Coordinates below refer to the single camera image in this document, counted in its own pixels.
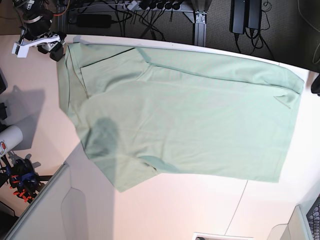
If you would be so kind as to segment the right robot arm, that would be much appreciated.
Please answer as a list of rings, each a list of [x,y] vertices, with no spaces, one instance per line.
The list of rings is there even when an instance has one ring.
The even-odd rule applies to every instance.
[[[14,0],[13,9],[20,10],[20,37],[13,44],[11,53],[26,58],[30,48],[37,48],[42,54],[58,62],[64,56],[66,34],[51,31],[52,20],[57,16],[45,7],[47,0]]]

